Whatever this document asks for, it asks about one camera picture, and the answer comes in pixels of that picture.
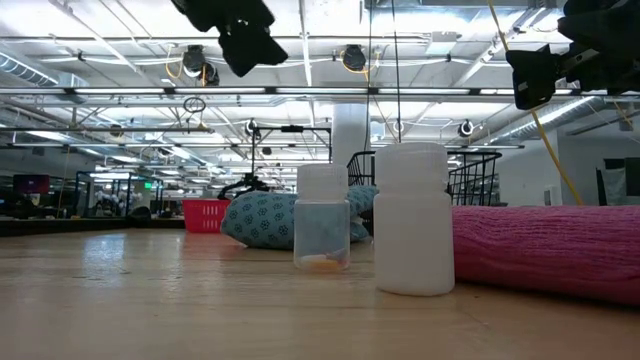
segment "red plastic crate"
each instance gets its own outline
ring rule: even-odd
[[[188,232],[219,233],[230,200],[183,200],[184,223]]]

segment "hanging wire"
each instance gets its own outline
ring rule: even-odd
[[[400,113],[400,54],[398,53],[398,31],[396,27],[396,1],[391,0],[391,16],[393,18],[393,45],[396,50],[396,89],[398,92],[398,142],[402,143],[402,115]]]
[[[369,61],[367,64],[366,74],[369,74],[371,72],[371,54],[373,54],[372,34],[373,34],[373,0],[369,0],[369,57],[367,58],[369,59]],[[371,124],[369,120],[369,117],[371,116],[371,113],[369,111],[369,104],[371,102],[371,77],[370,76],[365,76],[365,77],[367,79],[367,115],[365,118],[366,131],[365,131],[364,146],[362,151],[367,151],[367,144],[369,143],[370,141],[369,138],[371,137]]]

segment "pillar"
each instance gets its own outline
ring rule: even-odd
[[[347,165],[353,154],[369,151],[371,144],[367,127],[366,104],[335,104],[333,106],[333,162]]]

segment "metal wire rack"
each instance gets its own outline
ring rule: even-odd
[[[376,184],[375,151],[355,153],[347,169],[349,186]],[[449,170],[447,193],[453,205],[498,205],[498,179],[495,174],[496,160],[502,157],[498,152],[449,151],[450,161],[457,165]],[[360,215],[363,225],[373,235],[373,211]]]

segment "fluorescent light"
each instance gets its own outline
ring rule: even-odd
[[[16,147],[63,147],[64,144],[58,143],[14,143],[10,144]]]
[[[163,88],[78,88],[76,94],[164,94]]]
[[[398,89],[380,89],[381,95],[397,94]],[[469,89],[431,89],[431,88],[404,88],[400,89],[400,94],[405,95],[468,95]]]
[[[264,160],[258,160],[256,159],[255,161],[256,163],[281,163],[281,164],[327,164],[329,163],[329,160],[310,160],[310,159],[301,159],[301,160],[295,160],[295,159],[283,159],[283,160],[279,160],[279,159],[264,159]]]
[[[164,78],[164,79],[161,79],[160,81],[162,81],[165,84],[169,84],[173,87],[176,87],[176,84],[173,81],[171,81],[171,79]]]
[[[91,173],[92,178],[96,179],[110,179],[110,180],[128,180],[129,173]],[[131,176],[131,179],[137,179],[136,176]]]
[[[369,92],[367,88],[277,88],[278,94],[366,94]]]
[[[95,156],[102,156],[102,154],[100,154],[99,152],[95,151],[95,150],[91,150],[91,149],[80,149],[84,152],[86,152],[87,154],[91,154],[91,155],[95,155]]]
[[[265,88],[176,88],[176,94],[264,94]]]
[[[61,88],[0,88],[0,94],[62,95]]]
[[[600,95],[600,96],[604,96],[604,95],[607,95],[607,91],[606,90],[586,91],[586,92],[583,92],[582,95]]]
[[[112,156],[112,158],[114,158],[115,160],[118,160],[118,161],[129,162],[129,163],[142,162],[142,160],[140,160],[138,158],[131,157],[131,156]]]
[[[172,147],[171,145],[167,145],[167,144],[123,144],[124,147],[130,147],[130,148],[158,148],[158,147]]]
[[[186,150],[181,149],[179,147],[174,147],[172,149],[170,149],[170,151],[172,153],[174,153],[176,156],[179,156],[185,160],[189,160],[191,159],[191,154],[189,154]]]
[[[480,95],[513,95],[513,89],[482,89]]]
[[[49,131],[27,131],[27,134],[38,136],[41,138],[55,140],[55,141],[68,141],[70,138],[66,135],[57,133],[57,132],[49,132]]]
[[[89,147],[118,147],[118,144],[69,144],[71,147],[89,148]]]
[[[564,115],[566,112],[571,111],[571,110],[577,108],[578,106],[586,103],[587,101],[593,100],[594,98],[595,97],[593,97],[593,96],[584,97],[584,98],[582,98],[582,99],[580,99],[578,101],[574,101],[571,104],[569,104],[567,106],[564,106],[564,107],[562,107],[562,108],[560,108],[560,109],[558,109],[558,110],[556,110],[556,111],[554,111],[552,113],[549,113],[549,114],[547,114],[547,115],[545,115],[545,116],[540,118],[540,124],[544,125],[544,124],[548,123],[549,121],[553,121],[553,120],[557,119],[558,117]]]

